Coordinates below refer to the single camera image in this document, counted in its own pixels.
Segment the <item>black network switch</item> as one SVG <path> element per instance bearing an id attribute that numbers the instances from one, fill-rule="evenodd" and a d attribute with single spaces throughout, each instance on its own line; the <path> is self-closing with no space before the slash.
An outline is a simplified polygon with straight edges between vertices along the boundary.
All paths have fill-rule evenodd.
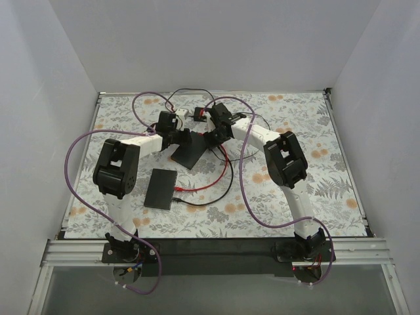
<path id="1" fill-rule="evenodd" d="M 153 169 L 144 199 L 144 206 L 169 211 L 176 181 L 177 171 Z"/>

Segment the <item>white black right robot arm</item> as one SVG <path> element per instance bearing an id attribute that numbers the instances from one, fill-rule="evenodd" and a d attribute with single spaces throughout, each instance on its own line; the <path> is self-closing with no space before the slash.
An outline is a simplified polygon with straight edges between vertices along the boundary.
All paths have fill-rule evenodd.
<path id="1" fill-rule="evenodd" d="M 245 206 L 251 217 L 266 228 L 294 226 L 298 255 L 304 259 L 318 257 L 326 243 L 326 229 L 314 217 L 312 204 L 306 187 L 308 162 L 294 133 L 276 133 L 254 123 L 243 114 L 232 114 L 224 104 L 203 108 L 199 115 L 206 119 L 208 131 L 203 134 L 210 148 L 231 138 L 243 142 L 240 154 L 240 188 Z M 253 213 L 243 183 L 243 155 L 247 145 L 261 151 L 265 156 L 268 174 L 284 193 L 293 220 L 281 225 L 269 225 Z"/>

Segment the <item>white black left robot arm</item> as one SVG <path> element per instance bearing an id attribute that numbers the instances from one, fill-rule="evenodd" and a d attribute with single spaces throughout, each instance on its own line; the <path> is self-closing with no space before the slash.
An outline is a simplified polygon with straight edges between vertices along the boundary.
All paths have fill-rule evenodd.
<path id="1" fill-rule="evenodd" d="M 106 239 L 112 252 L 127 263 L 136 261 L 140 250 L 138 242 L 131 237 L 138 234 L 133 222 L 131 192 L 137 181 L 139 159 L 161 152 L 172 144 L 190 144 L 190 130 L 184 127 L 188 116 L 189 111 L 183 108 L 173 113 L 161 112 L 154 134 L 121 141 L 110 138 L 102 146 L 93 182 L 98 186 L 108 207 L 108 216 L 113 220 Z"/>

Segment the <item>black square plate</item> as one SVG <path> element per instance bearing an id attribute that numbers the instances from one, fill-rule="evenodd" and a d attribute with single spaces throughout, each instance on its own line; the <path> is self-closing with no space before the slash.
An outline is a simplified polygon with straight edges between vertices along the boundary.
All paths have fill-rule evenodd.
<path id="1" fill-rule="evenodd" d="M 181 166 L 192 170 L 207 149 L 204 137 L 196 132 L 191 132 L 191 143 L 179 146 L 171 155 L 171 159 Z"/>

